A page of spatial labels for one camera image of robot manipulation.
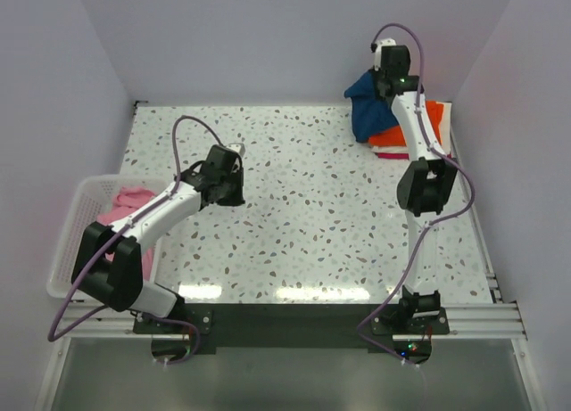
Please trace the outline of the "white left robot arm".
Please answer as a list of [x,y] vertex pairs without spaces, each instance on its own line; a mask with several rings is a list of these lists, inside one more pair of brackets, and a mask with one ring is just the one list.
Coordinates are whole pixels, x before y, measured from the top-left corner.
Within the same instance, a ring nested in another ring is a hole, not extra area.
[[215,144],[205,160],[175,175],[175,180],[150,202],[107,226],[94,222],[84,231],[72,290],[81,291],[115,311],[153,316],[165,333],[185,322],[184,301],[143,276],[142,257],[174,226],[215,204],[244,204],[245,146]]

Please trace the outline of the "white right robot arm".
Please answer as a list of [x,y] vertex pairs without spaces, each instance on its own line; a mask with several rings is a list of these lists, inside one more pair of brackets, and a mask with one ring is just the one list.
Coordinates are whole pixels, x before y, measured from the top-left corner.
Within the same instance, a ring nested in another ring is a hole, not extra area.
[[434,133],[420,78],[410,74],[409,48],[387,38],[373,43],[372,52],[376,96],[398,120],[410,161],[396,189],[407,219],[410,255],[398,287],[397,321],[403,331],[418,333],[441,305],[434,222],[450,199],[457,169],[447,163]]

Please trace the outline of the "navy blue printed t-shirt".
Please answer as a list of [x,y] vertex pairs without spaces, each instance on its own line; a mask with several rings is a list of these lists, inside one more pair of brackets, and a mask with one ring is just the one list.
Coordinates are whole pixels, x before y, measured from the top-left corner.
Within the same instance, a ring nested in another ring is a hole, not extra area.
[[343,93],[351,101],[352,133],[357,143],[366,143],[371,136],[398,126],[386,102],[377,99],[374,76],[370,70],[364,72]]

